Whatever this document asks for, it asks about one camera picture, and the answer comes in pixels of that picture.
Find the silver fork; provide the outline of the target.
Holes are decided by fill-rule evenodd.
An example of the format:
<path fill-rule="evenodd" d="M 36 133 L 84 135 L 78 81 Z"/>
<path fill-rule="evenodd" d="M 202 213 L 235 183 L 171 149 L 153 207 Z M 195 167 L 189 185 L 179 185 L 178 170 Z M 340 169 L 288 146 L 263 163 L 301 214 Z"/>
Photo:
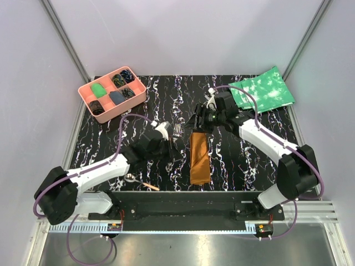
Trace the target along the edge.
<path fill-rule="evenodd" d="M 172 162 L 179 161 L 182 158 L 182 155 L 179 150 L 181 140 L 181 125 L 175 124 L 173 128 L 172 135 L 169 136 L 169 156 Z"/>

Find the orange cloth napkin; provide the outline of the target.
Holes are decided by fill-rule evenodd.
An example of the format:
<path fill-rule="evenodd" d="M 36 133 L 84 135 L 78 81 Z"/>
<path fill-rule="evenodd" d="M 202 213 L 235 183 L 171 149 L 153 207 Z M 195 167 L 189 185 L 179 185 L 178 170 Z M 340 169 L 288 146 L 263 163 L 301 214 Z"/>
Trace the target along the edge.
<path fill-rule="evenodd" d="M 210 158 L 206 134 L 193 132 L 190 136 L 190 183 L 204 185 L 210 180 Z"/>

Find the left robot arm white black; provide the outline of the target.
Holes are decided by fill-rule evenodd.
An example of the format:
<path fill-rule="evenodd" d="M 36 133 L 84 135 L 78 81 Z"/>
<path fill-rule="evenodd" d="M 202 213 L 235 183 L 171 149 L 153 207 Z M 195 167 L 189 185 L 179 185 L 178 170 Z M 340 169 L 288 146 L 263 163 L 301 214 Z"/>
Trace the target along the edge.
<path fill-rule="evenodd" d="M 33 212 L 38 209 L 51 225 L 58 225 L 72 215 L 97 213 L 107 219 L 119 215 L 120 206 L 106 192 L 90 195 L 88 189 L 114 177 L 130 175 L 139 164 L 154 159 L 181 160 L 178 150 L 180 133 L 168 132 L 162 126 L 148 130 L 119 152 L 82 168 L 64 170 L 61 166 L 49 171 L 34 194 Z"/>

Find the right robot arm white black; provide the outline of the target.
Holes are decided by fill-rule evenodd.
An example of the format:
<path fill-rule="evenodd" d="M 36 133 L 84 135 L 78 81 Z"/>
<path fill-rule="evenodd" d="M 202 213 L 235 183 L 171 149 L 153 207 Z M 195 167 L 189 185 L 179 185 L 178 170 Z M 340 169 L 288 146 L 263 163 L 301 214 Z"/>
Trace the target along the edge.
<path fill-rule="evenodd" d="M 252 205 L 255 218 L 267 218 L 278 204 L 295 200 L 321 183 L 314 150 L 280 138 L 261 125 L 254 113 L 240 112 L 229 91 L 197 104 L 185 124 L 187 129 L 208 134 L 219 126 L 256 146 L 277 165 L 276 184 L 260 193 Z"/>

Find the grey blue rolled napkin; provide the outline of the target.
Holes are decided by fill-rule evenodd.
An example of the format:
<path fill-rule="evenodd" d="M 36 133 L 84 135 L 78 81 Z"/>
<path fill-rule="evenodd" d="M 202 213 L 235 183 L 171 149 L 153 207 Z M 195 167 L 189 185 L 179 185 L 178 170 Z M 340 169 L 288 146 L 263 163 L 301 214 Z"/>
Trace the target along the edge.
<path fill-rule="evenodd" d="M 121 103 L 123 103 L 126 99 L 122 96 L 122 94 L 120 93 L 120 91 L 112 91 L 109 93 L 109 97 L 111 99 L 111 101 L 115 104 L 115 105 L 120 105 Z"/>

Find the green rolled napkin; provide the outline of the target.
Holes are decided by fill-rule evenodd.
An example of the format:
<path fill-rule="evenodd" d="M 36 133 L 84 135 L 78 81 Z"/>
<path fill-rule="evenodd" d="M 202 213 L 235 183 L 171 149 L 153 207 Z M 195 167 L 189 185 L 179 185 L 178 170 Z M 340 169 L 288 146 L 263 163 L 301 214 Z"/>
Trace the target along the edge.
<path fill-rule="evenodd" d="M 97 99 L 101 98 L 107 94 L 105 88 L 99 83 L 92 84 L 91 90 Z"/>

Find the black marble pattern mat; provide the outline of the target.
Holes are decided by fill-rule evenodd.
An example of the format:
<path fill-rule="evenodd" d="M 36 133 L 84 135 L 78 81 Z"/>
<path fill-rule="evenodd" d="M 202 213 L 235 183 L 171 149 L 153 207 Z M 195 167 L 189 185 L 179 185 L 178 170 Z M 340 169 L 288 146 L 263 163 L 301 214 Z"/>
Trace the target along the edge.
<path fill-rule="evenodd" d="M 211 87 L 244 79 L 243 75 L 141 76 L 146 86 L 146 101 L 118 117 L 100 124 L 86 111 L 75 143 L 70 167 L 79 168 L 112 155 L 118 144 L 127 145 L 150 128 L 149 121 L 183 124 L 197 103 L 205 101 Z M 208 136 L 211 182 L 202 186 L 190 183 L 190 134 L 182 132 L 183 159 L 175 163 L 148 161 L 135 172 L 142 182 L 162 191 L 263 191 L 276 182 L 277 167 L 250 143 L 218 127 Z M 141 191 L 139 183 L 112 178 L 96 190 Z"/>

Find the dark patterned roll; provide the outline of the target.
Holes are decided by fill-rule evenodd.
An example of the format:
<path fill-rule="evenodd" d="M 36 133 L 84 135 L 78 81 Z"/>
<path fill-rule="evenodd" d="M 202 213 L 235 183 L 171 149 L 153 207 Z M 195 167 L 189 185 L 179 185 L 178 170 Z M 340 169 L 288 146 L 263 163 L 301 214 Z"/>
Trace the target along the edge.
<path fill-rule="evenodd" d="M 94 116 L 98 116 L 105 112 L 103 106 L 98 100 L 91 101 L 88 106 Z"/>
<path fill-rule="evenodd" d="M 122 94 L 122 96 L 128 100 L 128 99 L 131 99 L 135 96 L 135 93 L 133 90 L 131 90 L 129 87 L 127 88 L 123 88 L 120 93 Z"/>
<path fill-rule="evenodd" d="M 114 85 L 117 88 L 121 88 L 122 86 L 124 86 L 126 84 L 126 81 L 124 80 L 124 78 L 120 74 L 115 74 L 112 77 L 112 82 L 114 83 Z"/>
<path fill-rule="evenodd" d="M 125 80 L 126 83 L 131 83 L 135 80 L 135 76 L 129 69 L 124 69 L 120 72 L 120 76 Z"/>

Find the pink compartment tray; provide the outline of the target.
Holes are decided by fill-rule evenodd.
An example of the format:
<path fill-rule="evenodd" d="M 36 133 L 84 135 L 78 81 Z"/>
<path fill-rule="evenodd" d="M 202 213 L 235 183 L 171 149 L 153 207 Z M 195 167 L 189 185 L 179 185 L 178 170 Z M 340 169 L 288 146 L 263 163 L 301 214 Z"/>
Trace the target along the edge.
<path fill-rule="evenodd" d="M 146 100 L 146 86 L 124 66 L 78 89 L 90 114 L 103 124 Z"/>

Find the dark patterned roll front left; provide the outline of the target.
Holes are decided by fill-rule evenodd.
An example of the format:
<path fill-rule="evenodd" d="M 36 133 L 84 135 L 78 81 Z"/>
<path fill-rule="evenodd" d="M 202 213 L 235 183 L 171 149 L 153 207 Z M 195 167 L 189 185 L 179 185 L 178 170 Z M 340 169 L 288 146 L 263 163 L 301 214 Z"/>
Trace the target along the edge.
<path fill-rule="evenodd" d="M 88 106 L 94 116 L 98 116 L 105 112 L 103 106 L 98 100 L 91 101 Z"/>

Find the dark patterned roll back middle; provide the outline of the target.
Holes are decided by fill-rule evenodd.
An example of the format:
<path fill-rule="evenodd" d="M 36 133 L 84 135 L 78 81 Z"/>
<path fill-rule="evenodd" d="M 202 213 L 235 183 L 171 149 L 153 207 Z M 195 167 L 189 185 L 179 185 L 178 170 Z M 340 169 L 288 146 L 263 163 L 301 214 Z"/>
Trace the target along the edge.
<path fill-rule="evenodd" d="M 112 77 L 112 82 L 114 83 L 114 85 L 117 88 L 121 88 L 122 86 L 124 86 L 126 84 L 126 81 L 124 80 L 124 78 L 120 74 L 115 74 Z"/>

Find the green white patterned napkins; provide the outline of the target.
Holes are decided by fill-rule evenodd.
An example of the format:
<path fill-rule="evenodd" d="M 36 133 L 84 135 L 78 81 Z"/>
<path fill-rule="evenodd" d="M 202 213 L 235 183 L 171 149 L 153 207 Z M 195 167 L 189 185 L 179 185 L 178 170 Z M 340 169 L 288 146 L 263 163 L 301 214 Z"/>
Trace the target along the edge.
<path fill-rule="evenodd" d="M 230 86 L 238 107 L 244 110 L 257 107 L 259 114 L 295 103 L 277 66 L 257 77 L 231 83 Z"/>

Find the wooden handled spoon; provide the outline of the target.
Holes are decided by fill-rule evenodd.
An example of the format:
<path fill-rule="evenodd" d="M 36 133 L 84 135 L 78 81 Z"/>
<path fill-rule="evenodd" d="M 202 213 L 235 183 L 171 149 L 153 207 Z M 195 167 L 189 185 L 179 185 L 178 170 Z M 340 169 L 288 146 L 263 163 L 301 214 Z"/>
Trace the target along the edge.
<path fill-rule="evenodd" d="M 141 185 L 143 185 L 145 187 L 148 187 L 148 188 L 150 188 L 150 189 L 152 189 L 154 191 L 160 191 L 160 188 L 136 179 L 135 176 L 133 174 L 131 174 L 131 173 L 128 173 L 128 174 L 124 175 L 124 180 L 126 180 L 126 182 L 130 182 L 130 183 L 134 183 L 134 182 L 139 183 L 139 184 L 141 184 Z"/>

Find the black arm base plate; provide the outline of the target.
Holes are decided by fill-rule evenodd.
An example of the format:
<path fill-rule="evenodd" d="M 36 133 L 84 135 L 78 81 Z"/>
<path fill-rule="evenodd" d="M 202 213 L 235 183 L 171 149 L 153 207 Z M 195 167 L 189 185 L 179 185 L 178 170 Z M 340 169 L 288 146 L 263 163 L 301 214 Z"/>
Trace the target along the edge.
<path fill-rule="evenodd" d="M 257 203 L 259 192 L 242 191 L 124 191 L 111 192 L 114 205 L 106 214 L 90 213 L 89 220 L 114 220 L 124 214 L 126 221 L 157 216 L 221 216 L 237 221 L 282 221 L 283 209 L 269 210 Z"/>

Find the aluminium frame rail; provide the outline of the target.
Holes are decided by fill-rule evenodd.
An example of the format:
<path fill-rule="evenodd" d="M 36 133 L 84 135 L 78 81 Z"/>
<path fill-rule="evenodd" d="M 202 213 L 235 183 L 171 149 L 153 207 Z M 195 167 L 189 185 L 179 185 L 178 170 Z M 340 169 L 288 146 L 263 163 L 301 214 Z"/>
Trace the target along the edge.
<path fill-rule="evenodd" d="M 338 219 L 329 202 L 296 202 L 277 207 L 262 218 L 246 214 L 237 205 L 228 210 L 208 209 L 206 213 L 152 213 L 148 208 L 134 206 L 112 220 L 72 218 L 58 225 L 50 225 L 54 233 L 127 234 L 258 234 L 273 232 L 276 224 L 288 227 L 296 223 L 337 223 Z"/>

